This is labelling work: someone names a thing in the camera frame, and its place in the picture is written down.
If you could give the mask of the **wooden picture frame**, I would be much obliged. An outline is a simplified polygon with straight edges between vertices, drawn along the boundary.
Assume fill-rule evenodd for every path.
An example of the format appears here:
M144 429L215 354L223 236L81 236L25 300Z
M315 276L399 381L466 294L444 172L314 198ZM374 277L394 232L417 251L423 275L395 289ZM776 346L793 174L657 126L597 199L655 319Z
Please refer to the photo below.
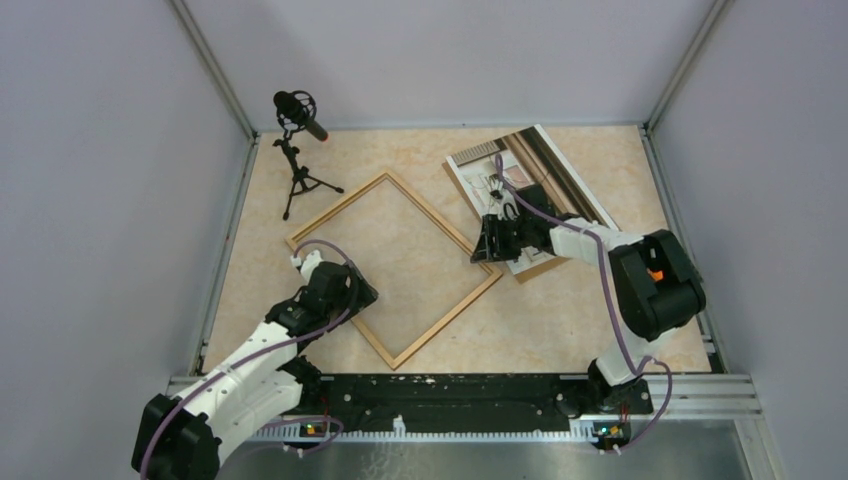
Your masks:
M380 293L353 324L396 370L502 276L472 264L472 245L395 172L385 169L285 241L291 249L324 238L344 243Z

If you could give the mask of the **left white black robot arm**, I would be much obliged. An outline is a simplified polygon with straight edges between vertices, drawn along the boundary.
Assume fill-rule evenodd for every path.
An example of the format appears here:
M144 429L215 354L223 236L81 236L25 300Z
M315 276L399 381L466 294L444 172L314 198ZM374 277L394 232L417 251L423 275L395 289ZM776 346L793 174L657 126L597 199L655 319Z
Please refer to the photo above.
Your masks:
M302 353L373 304L378 293L351 261L312 257L305 280L273 305L248 339L191 386L144 407L131 466L144 479L213 479L272 418L319 404L320 370Z

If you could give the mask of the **printed photo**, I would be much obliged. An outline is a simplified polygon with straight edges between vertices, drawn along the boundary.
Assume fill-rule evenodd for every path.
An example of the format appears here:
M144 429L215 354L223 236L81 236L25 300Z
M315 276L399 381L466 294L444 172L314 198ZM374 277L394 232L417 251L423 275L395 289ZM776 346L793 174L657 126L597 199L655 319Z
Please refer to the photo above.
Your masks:
M557 211L555 218L565 221L578 217L606 227L597 222L596 212L586 199L566 192L565 187L573 187L574 184L565 179L566 171L563 166L559 166L559 161L567 159L539 125L483 142L450 156L466 181L473 187L483 188L482 191L475 191L475 194L482 200L489 200L489 205L489 192L492 190L505 189L516 197L520 188L541 185ZM519 258L524 253L547 254L525 248ZM547 255L561 257L554 253Z

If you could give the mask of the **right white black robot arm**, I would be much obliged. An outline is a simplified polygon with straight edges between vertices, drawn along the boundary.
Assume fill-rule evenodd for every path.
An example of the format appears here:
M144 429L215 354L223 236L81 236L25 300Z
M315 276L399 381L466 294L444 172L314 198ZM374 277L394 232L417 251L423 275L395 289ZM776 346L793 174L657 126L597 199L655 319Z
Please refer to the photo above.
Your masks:
M538 185L503 186L490 197L471 262L513 262L533 248L597 267L614 341L591 362L586 397L594 409L614 411L660 344L705 308L699 273L668 230L631 234L557 214Z

